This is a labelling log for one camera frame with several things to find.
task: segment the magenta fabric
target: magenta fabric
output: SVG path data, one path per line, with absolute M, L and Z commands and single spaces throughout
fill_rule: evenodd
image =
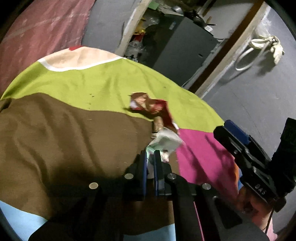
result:
M 180 129 L 184 144 L 177 149 L 179 170 L 188 182 L 209 183 L 222 195 L 234 200 L 238 194 L 233 156 L 213 133 Z
M 95 0 L 35 0 L 0 43 L 0 96 L 38 59 L 81 44 Z

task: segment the red fabric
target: red fabric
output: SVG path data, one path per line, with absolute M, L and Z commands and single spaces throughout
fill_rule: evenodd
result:
M 70 51 L 73 51 L 73 50 L 75 50 L 75 49 L 79 49 L 79 48 L 81 48 L 81 47 L 83 47 L 83 46 L 82 46 L 82 45 L 77 45 L 77 46 L 70 47 L 69 50 L 70 50 Z
M 0 96 L 38 59 L 81 44 L 95 0 L 35 0 L 0 43 Z

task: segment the white cable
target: white cable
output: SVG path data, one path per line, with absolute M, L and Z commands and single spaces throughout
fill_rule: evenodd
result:
M 235 63 L 235 69 L 237 70 L 237 71 L 243 71 L 243 70 L 246 70 L 246 69 L 248 69 L 248 68 L 250 68 L 253 64 L 254 64 L 254 62 L 257 60 L 257 58 L 259 58 L 262 54 L 263 54 L 263 52 L 266 50 L 266 48 L 270 45 L 270 41 L 268 41 L 268 42 L 266 42 L 265 44 L 264 44 L 264 47 L 261 49 L 261 51 L 260 51 L 260 53 L 257 55 L 257 57 L 256 58 L 254 58 L 254 60 L 251 62 L 251 63 L 249 63 L 248 65 L 246 65 L 246 66 L 244 66 L 244 67 L 242 67 L 242 68 L 238 68 L 237 67 L 237 65 L 238 65 L 238 63 L 242 60 L 242 58 L 244 58 L 245 56 L 247 56 L 249 53 L 251 53 L 253 50 L 254 50 L 254 48 L 249 48 L 248 50 L 246 50 L 245 52 L 243 52 L 238 58 L 237 58 L 237 61 L 236 61 L 236 63 Z

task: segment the human hand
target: human hand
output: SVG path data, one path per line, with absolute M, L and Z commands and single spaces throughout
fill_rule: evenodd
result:
M 261 230 L 266 228 L 272 211 L 272 205 L 264 202 L 253 190 L 246 187 L 239 191 L 236 208 L 249 216 Z

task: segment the green fabric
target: green fabric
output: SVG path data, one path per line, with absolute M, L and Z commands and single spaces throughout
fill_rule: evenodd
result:
M 215 111 L 195 94 L 149 67 L 127 59 L 64 72 L 50 71 L 35 62 L 13 80 L 1 99 L 45 93 L 77 108 L 147 119 L 129 111 L 132 92 L 147 92 L 153 99 L 166 100 L 180 128 L 212 132 L 217 124 L 223 124 Z

